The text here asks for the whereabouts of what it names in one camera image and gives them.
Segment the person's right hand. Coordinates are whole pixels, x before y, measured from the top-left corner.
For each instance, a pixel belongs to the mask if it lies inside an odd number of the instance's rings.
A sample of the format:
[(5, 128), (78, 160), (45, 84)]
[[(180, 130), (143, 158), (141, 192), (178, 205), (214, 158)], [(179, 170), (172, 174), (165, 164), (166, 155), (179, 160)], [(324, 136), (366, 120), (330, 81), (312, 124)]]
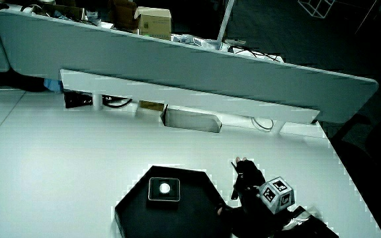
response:
[(216, 213), (236, 237), (271, 237), (290, 222), (292, 212), (285, 209), (273, 214), (257, 197), (258, 188), (266, 183), (262, 172), (245, 157), (237, 157), (235, 162), (238, 176), (233, 189), (241, 206), (233, 208), (218, 204)]

